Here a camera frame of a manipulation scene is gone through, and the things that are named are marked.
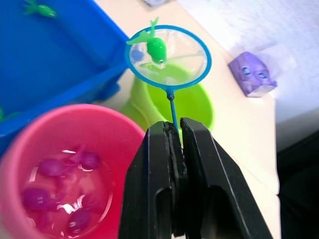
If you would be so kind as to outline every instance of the green plastic cup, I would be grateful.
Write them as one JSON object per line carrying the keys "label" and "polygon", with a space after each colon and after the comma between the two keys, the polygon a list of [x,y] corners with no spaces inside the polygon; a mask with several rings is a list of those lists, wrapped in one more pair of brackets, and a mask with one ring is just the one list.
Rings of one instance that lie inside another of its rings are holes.
{"label": "green plastic cup", "polygon": [[[178,122],[181,117],[191,118],[212,130],[213,105],[200,83],[176,91],[174,103]],[[144,131],[158,121],[173,121],[166,92],[137,77],[133,83],[131,98],[123,107],[122,113],[135,121]]]}

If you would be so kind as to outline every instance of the pink bucket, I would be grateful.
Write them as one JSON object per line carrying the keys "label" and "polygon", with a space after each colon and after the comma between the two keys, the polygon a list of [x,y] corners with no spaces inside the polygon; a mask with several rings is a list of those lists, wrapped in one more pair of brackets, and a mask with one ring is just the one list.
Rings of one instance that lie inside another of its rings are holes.
{"label": "pink bucket", "polygon": [[4,226],[15,239],[46,238],[27,220],[21,191],[40,158],[62,151],[66,145],[82,144],[98,155],[107,155],[102,160],[107,161],[115,187],[106,217],[89,234],[78,238],[117,238],[126,171],[144,135],[129,118],[101,106],[65,106],[39,117],[17,137],[2,159],[0,214]]}

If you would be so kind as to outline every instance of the white table surface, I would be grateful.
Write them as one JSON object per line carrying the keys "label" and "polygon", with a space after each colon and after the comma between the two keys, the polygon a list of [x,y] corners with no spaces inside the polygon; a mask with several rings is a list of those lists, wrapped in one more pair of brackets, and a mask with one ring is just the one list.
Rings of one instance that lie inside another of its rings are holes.
{"label": "white table surface", "polygon": [[[216,114],[212,134],[241,168],[273,238],[280,239],[274,99],[269,95],[261,99],[244,97],[227,67],[231,56],[177,2],[156,9],[149,9],[140,0],[96,2],[128,36],[149,26],[150,20],[159,16],[159,24],[186,28],[206,43],[213,67],[202,83]],[[120,110],[129,98],[133,78],[127,70],[119,81],[121,91],[102,104]],[[10,239],[1,227],[0,238]]]}

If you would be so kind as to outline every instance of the blue plastic tray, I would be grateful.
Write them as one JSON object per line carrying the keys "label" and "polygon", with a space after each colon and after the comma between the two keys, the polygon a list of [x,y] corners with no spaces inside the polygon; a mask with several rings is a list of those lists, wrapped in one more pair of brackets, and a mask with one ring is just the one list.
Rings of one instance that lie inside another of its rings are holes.
{"label": "blue plastic tray", "polygon": [[105,100],[127,68],[127,36],[92,0],[37,0],[57,13],[24,15],[24,0],[0,0],[0,155],[42,113]]}

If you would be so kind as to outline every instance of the toy eye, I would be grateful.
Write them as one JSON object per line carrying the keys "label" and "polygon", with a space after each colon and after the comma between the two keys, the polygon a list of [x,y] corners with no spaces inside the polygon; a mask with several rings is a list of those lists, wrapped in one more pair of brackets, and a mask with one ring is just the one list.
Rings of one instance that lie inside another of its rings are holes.
{"label": "toy eye", "polygon": [[250,69],[248,67],[244,67],[242,69],[242,72],[245,74],[245,75],[249,75],[251,73]]}
{"label": "toy eye", "polygon": [[76,225],[76,222],[71,222],[71,223],[69,223],[69,227],[74,227]]}
{"label": "toy eye", "polygon": [[264,73],[259,73],[258,76],[262,79],[266,79],[267,76]]}

